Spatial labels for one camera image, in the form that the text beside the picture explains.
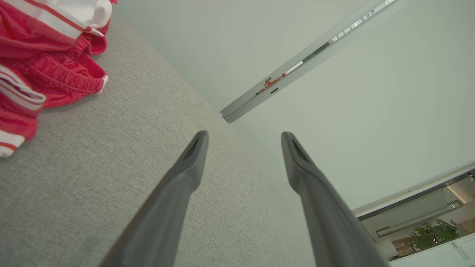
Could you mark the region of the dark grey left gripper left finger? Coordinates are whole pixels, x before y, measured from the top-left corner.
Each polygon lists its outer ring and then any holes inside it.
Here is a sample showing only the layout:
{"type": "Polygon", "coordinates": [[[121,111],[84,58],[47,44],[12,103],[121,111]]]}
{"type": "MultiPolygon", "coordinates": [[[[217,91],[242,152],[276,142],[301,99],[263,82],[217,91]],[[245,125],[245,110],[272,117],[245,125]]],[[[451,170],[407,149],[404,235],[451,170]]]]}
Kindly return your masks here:
{"type": "Polygon", "coordinates": [[[102,267],[174,265],[190,197],[202,181],[208,146],[208,132],[197,132],[102,260],[102,267]]]}

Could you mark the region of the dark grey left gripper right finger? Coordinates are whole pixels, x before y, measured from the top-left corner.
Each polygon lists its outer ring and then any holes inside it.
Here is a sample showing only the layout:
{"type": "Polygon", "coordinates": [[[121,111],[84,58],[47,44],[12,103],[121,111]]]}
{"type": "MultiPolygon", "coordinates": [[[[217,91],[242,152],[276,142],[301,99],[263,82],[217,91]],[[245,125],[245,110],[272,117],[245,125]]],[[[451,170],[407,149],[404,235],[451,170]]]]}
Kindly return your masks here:
{"type": "Polygon", "coordinates": [[[292,189],[300,196],[318,267],[386,267],[360,221],[295,135],[283,132],[281,145],[292,189]]]}

